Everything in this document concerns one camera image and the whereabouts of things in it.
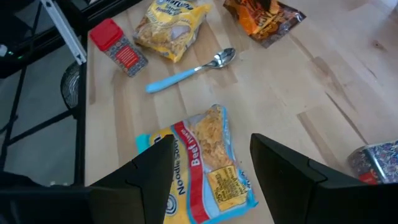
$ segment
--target spoon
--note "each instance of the spoon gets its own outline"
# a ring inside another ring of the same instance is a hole
[[[164,90],[165,88],[176,84],[177,82],[183,80],[184,78],[188,78],[189,76],[195,74],[197,71],[202,70],[204,68],[222,68],[225,65],[229,64],[232,59],[235,58],[236,50],[234,48],[227,48],[221,52],[218,52],[214,55],[214,59],[207,63],[206,65],[202,65],[193,69],[189,69],[187,71],[175,74],[171,77],[165,78],[161,81],[157,81],[151,83],[146,86],[147,93],[155,93],[160,90]]]

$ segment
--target wooden table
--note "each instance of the wooden table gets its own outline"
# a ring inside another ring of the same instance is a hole
[[[131,37],[152,0],[113,19]],[[149,66],[129,78],[89,40],[86,107],[86,185],[137,155],[134,138],[224,105],[234,150],[259,205],[233,223],[272,223],[249,153],[261,133],[350,174],[355,149],[398,138],[397,0],[286,0],[307,18],[268,49],[251,40],[222,7],[201,25],[179,63],[150,50]],[[236,60],[156,94],[145,86],[209,61],[235,47]]]

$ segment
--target plastic bag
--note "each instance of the plastic bag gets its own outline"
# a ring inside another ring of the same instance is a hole
[[[271,0],[269,11],[263,10],[256,0],[226,0],[224,7],[238,19],[244,31],[265,48],[306,18],[302,12],[276,0]]]
[[[216,223],[257,205],[233,154],[227,114],[213,105],[169,128],[137,137],[139,152],[175,136],[174,180],[164,223]]]
[[[196,6],[183,0],[157,0],[148,8],[134,40],[178,62],[195,41],[198,28],[211,5]]]

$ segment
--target gray floor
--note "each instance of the gray floor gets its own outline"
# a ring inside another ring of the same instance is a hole
[[[20,11],[21,20],[33,22],[38,0]],[[84,7],[82,0],[77,5]],[[47,12],[42,11],[37,30],[52,27]],[[27,67],[12,136],[67,110],[60,94],[65,69],[74,61],[66,46]],[[7,123],[20,72],[0,81],[0,127]],[[73,183],[76,121],[69,117],[11,145],[5,171],[22,174],[42,184]]]

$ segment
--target orange snack bag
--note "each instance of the orange snack bag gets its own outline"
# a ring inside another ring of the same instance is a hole
[[[224,7],[239,21],[244,31],[267,48],[305,19],[300,11],[271,0],[270,9],[256,0],[226,0]]]

